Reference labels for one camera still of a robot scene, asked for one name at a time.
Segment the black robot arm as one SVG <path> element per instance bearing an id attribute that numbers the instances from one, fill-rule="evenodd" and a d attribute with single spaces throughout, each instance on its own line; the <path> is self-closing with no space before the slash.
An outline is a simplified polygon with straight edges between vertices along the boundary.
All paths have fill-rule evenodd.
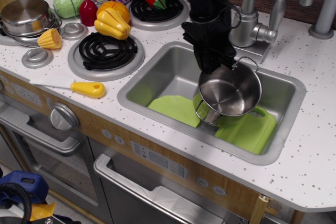
<path id="1" fill-rule="evenodd" d="M 184 22 L 183 37 L 193 45 L 199 68 L 211 74 L 225 66 L 230 70 L 237 67 L 236 50 L 229 41 L 232 24 L 232 10 L 236 6 L 229 0 L 188 0 L 190 22 Z"/>

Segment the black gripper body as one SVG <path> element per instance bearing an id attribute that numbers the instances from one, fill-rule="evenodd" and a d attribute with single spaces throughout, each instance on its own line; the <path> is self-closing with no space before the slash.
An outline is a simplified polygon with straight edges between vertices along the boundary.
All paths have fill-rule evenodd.
<path id="1" fill-rule="evenodd" d="M 183 37 L 194 47 L 205 47 L 219 54 L 221 66 L 230 70 L 237 67 L 236 50 L 229 41 L 230 14 L 224 14 L 208 23 L 184 22 Z"/>

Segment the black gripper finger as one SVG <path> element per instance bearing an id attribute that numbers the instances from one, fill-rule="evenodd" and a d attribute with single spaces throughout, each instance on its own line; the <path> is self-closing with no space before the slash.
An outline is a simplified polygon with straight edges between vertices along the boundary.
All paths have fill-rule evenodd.
<path id="1" fill-rule="evenodd" d="M 198 67 L 205 74 L 212 74 L 221 66 L 219 54 L 205 47 L 194 47 L 194 55 Z"/>

